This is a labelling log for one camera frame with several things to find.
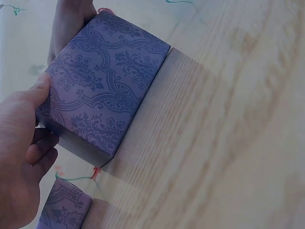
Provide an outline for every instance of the purple box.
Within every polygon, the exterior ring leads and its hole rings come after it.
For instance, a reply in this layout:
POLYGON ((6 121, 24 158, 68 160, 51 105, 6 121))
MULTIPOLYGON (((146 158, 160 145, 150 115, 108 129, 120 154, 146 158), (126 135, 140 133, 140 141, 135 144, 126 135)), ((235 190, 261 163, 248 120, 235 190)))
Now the purple box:
POLYGON ((92 203, 91 197, 57 178, 36 229, 80 229, 92 203))
POLYGON ((102 11, 46 70, 51 90, 37 119, 64 148, 102 167, 114 157, 169 49, 102 11))

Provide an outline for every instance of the table surface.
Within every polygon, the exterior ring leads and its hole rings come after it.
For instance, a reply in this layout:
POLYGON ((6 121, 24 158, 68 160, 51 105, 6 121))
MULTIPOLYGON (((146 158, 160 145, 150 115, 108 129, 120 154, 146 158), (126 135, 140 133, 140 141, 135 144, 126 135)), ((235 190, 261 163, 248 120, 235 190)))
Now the table surface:
MULTIPOLYGON (((303 228, 305 1, 94 3, 200 64, 200 72, 177 66, 163 94, 148 94, 154 109, 137 115, 144 129, 139 133, 136 121, 98 174, 101 191, 92 179, 73 181, 110 203, 103 228, 303 228)), ((3 99, 46 68, 55 2, 0 4, 26 9, 0 9, 3 99)), ((64 178, 92 174, 91 165, 58 149, 41 183, 40 211, 56 171, 64 178)))

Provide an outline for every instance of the string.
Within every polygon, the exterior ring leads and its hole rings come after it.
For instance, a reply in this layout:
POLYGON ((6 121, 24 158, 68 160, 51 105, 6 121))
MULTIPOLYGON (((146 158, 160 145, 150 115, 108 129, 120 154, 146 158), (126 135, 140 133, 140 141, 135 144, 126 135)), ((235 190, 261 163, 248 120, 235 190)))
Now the string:
POLYGON ((171 0, 165 0, 167 3, 190 3, 192 6, 194 6, 195 10, 196 10, 196 13, 198 14, 198 17, 199 17, 199 20, 201 21, 202 24, 204 24, 203 20, 201 19, 200 17, 200 12, 198 11, 197 7, 195 6, 195 4, 192 2, 192 1, 171 1, 171 0))
POLYGON ((105 197, 105 195, 104 195, 103 192, 102 192, 101 186, 100 186, 100 185, 96 182, 96 180, 95 180, 95 179, 96 179, 96 176, 97 176, 97 174, 98 174, 98 172, 99 172, 100 170, 99 170, 98 168, 94 168, 93 170, 94 170, 94 173, 93 173, 93 175, 92 175, 91 177, 62 178, 62 177, 60 177, 60 176, 58 175, 58 172, 55 173, 55 177, 56 177, 56 178, 63 179, 63 180, 65 180, 65 181, 75 181, 75 180, 82 180, 82 179, 93 180, 94 183, 96 184, 98 190, 100 191, 100 193, 101 193, 101 195, 102 195, 102 198, 103 198, 104 200, 106 200, 106 197, 105 197))
POLYGON ((1 6, 9 6, 9 7, 12 7, 15 16, 17 16, 18 13, 19 13, 20 11, 27 10, 27 9, 21 9, 21 8, 19 8, 19 7, 15 7, 15 6, 12 6, 12 5, 1 5, 1 6))

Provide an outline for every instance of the wooden table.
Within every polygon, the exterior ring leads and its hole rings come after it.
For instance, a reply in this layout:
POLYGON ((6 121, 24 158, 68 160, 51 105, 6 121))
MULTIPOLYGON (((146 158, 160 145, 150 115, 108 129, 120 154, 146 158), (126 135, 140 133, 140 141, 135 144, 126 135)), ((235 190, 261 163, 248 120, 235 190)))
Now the wooden table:
POLYGON ((188 57, 99 178, 103 228, 304 228, 304 4, 199 0, 183 15, 165 39, 188 57))

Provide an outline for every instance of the green string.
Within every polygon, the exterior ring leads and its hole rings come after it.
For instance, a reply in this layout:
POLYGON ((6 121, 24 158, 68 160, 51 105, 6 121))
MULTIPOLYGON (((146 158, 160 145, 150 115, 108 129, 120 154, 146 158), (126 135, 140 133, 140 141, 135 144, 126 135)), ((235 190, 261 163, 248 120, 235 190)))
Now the green string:
POLYGON ((73 178, 73 179, 65 179, 65 178, 60 177, 58 175, 58 173, 55 174, 55 177, 66 180, 66 181, 74 181, 74 180, 82 180, 82 179, 90 179, 91 178, 91 177, 78 177, 78 178, 73 178))
MULTIPOLYGON (((56 177, 56 178, 63 179, 63 180, 66 180, 66 181, 74 181, 74 180, 82 180, 82 179, 91 179, 91 177, 78 177, 78 178, 72 178, 72 179, 65 179, 65 178, 60 177, 60 176, 58 175, 58 172, 55 173, 55 177, 56 177)), ((95 182, 97 188, 99 189, 99 191, 100 191, 100 193, 101 193, 103 199, 106 200, 106 197, 105 197, 105 195, 103 194, 100 185, 96 182, 96 180, 93 180, 93 181, 95 182)))
POLYGON ((15 6, 12 6, 12 5, 2 5, 2 6, 9 6, 9 7, 12 7, 15 16, 17 16, 19 12, 21 12, 21 11, 23 11, 23 10, 27 10, 27 9, 21 9, 21 8, 19 8, 19 7, 15 7, 15 6))
POLYGON ((192 1, 171 1, 171 0, 165 0, 167 3, 181 3, 181 2, 184 2, 184 3, 190 3, 192 6, 194 6, 197 14, 198 14, 198 17, 199 17, 199 20, 201 21, 202 24, 204 24, 203 20, 201 19, 200 17, 200 12, 198 11, 197 7, 195 6, 195 4, 192 2, 192 1))
POLYGON ((170 1, 170 0, 166 0, 167 3, 179 3, 179 2, 186 2, 186 3, 193 3, 192 1, 170 1))

